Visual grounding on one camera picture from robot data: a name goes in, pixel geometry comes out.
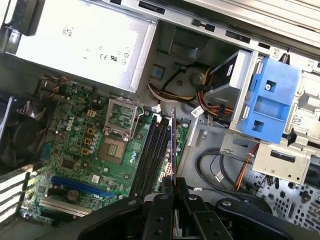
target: blue drive bracket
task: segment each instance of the blue drive bracket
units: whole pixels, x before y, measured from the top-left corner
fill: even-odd
[[[260,74],[253,76],[245,104],[249,111],[243,121],[246,135],[279,144],[286,127],[301,70],[265,58]]]

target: blue pcie slot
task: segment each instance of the blue pcie slot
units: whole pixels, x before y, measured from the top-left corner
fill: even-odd
[[[104,197],[113,197],[114,196],[112,193],[105,192],[97,187],[89,186],[87,184],[72,181],[72,180],[65,179],[65,178],[62,178],[59,176],[53,176],[51,178],[51,182],[56,185],[63,185],[67,188],[71,188],[71,189],[78,190],[81,192],[86,192],[88,194],[96,194],[96,195],[104,196]]]

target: screw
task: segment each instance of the screw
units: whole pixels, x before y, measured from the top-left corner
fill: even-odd
[[[265,90],[270,91],[271,85],[270,84],[266,84],[264,88],[265,88]]]
[[[197,196],[196,195],[190,195],[189,196],[189,200],[197,200]]]
[[[273,55],[274,57],[278,57],[278,55],[279,55],[279,50],[275,49],[275,50],[273,51],[272,55]]]
[[[223,201],[223,202],[222,202],[222,205],[229,207],[229,206],[231,206],[232,204],[231,204],[231,202],[229,202],[229,201]]]
[[[128,203],[127,203],[128,205],[134,205],[134,204],[136,204],[136,200],[131,200],[131,201],[128,201]]]
[[[162,195],[161,197],[159,197],[161,200],[166,200],[168,199],[168,196],[167,195]]]

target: cable connector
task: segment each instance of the cable connector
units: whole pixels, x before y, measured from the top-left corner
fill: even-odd
[[[224,111],[225,111],[225,105],[224,104],[220,104],[219,106],[219,110],[218,110],[218,119],[221,119],[224,115]]]
[[[202,190],[203,190],[202,187],[195,187],[195,188],[193,188],[193,191],[195,191],[195,192],[200,192],[200,191],[202,191]]]
[[[219,172],[215,175],[215,179],[216,179],[219,183],[221,183],[221,181],[222,181],[224,178],[225,178],[225,177],[224,177],[224,175],[222,174],[221,171],[219,171]]]

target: ram slot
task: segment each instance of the ram slot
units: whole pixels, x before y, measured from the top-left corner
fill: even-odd
[[[145,144],[143,146],[142,149],[142,153],[141,153],[141,158],[139,160],[139,164],[137,167],[137,170],[135,172],[135,176],[132,182],[132,186],[130,189],[130,196],[132,197],[137,197],[139,194],[139,190],[141,189],[142,185],[143,185],[143,178],[144,175],[146,174],[146,165],[148,163],[148,161],[150,160],[150,152],[152,152],[152,145],[153,145],[153,140],[155,139],[155,137],[157,136],[157,132],[158,132],[158,127],[156,126],[156,119],[153,119],[151,124],[150,124],[150,128],[145,140]]]
[[[159,126],[154,125],[147,136],[138,165],[139,171],[135,175],[134,188],[131,188],[131,196],[143,199],[151,193],[168,139],[168,121],[165,119]]]
[[[151,161],[149,162],[149,169],[147,170],[147,178],[145,179],[143,186],[143,196],[146,196],[152,192],[152,187],[155,184],[157,173],[159,171],[160,163],[164,160],[164,154],[167,149],[169,141],[168,125],[165,124],[161,127],[160,134],[155,143],[155,148]]]

